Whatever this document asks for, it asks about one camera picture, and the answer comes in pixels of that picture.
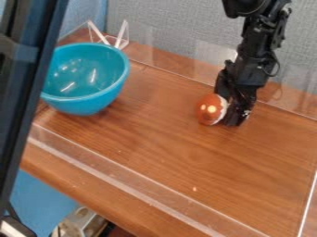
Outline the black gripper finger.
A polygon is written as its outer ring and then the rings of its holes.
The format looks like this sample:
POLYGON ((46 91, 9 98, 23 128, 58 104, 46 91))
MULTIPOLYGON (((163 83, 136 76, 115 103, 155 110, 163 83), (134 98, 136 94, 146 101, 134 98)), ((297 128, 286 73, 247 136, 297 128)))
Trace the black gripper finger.
POLYGON ((214 92, 221 95, 226 101, 234 98, 234 87, 227 78, 217 79, 214 92))
POLYGON ((257 87, 241 87, 230 92, 230 105, 223 118, 226 126, 241 126, 247 120, 257 102, 257 90, 257 87))

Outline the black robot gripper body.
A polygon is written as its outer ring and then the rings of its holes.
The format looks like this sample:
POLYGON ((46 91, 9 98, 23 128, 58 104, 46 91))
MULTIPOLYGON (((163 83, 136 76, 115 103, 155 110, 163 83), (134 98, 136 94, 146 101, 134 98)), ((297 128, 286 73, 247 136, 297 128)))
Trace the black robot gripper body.
POLYGON ((227 78, 234 88, 262 88, 269 78, 277 74, 274 71, 277 66, 276 53, 265 51, 261 56, 257 56, 247 53, 241 45, 238 46, 237 53, 235 60, 225 62, 225 68, 221 70, 218 78, 227 78))

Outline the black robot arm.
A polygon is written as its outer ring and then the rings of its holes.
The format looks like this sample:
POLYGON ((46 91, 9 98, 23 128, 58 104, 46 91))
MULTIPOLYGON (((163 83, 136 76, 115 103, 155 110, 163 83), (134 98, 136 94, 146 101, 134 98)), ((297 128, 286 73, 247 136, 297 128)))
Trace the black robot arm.
POLYGON ((239 126, 257 102, 258 89, 280 70, 276 49, 285 40, 292 0, 222 0, 229 18, 243 17, 237 58, 225 62, 214 92, 229 103, 223 124, 239 126))

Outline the dark blue foreground arm link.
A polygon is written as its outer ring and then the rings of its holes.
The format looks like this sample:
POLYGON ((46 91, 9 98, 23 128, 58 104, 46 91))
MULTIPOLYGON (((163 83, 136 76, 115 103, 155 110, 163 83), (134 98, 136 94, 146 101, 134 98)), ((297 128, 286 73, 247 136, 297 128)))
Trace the dark blue foreground arm link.
POLYGON ((0 22, 0 215, 5 212, 70 0, 7 0, 0 22))

